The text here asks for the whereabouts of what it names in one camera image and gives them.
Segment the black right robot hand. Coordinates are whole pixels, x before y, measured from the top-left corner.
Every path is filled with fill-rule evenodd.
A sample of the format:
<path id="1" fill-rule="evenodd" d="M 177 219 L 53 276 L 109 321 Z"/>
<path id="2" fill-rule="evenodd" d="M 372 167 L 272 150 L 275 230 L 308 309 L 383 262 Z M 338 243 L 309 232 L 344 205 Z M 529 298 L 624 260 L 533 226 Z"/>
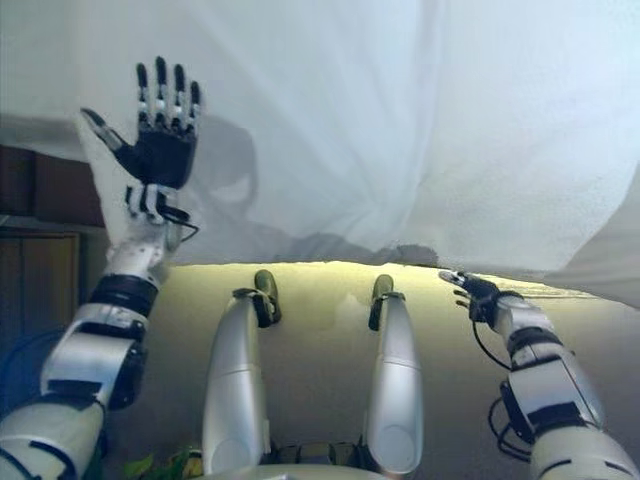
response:
<path id="1" fill-rule="evenodd" d="M 494 322 L 500 290 L 493 282 L 460 271 L 441 270 L 438 276 L 454 286 L 455 304 L 467 310 L 472 322 Z"/>

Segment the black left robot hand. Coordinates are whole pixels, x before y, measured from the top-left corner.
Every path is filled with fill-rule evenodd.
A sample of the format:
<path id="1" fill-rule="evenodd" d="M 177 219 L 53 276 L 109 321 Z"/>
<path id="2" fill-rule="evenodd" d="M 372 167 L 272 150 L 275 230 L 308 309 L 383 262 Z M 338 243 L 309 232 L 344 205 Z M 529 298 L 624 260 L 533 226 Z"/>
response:
<path id="1" fill-rule="evenodd" d="M 188 182 L 196 154 L 201 90 L 198 82 L 187 80 L 180 64 L 170 76 L 165 59 L 158 56 L 154 69 L 155 83 L 151 84 L 145 65 L 136 65 L 137 137 L 133 144 L 96 111 L 83 107 L 80 114 L 132 177 L 144 185 L 180 190 Z"/>

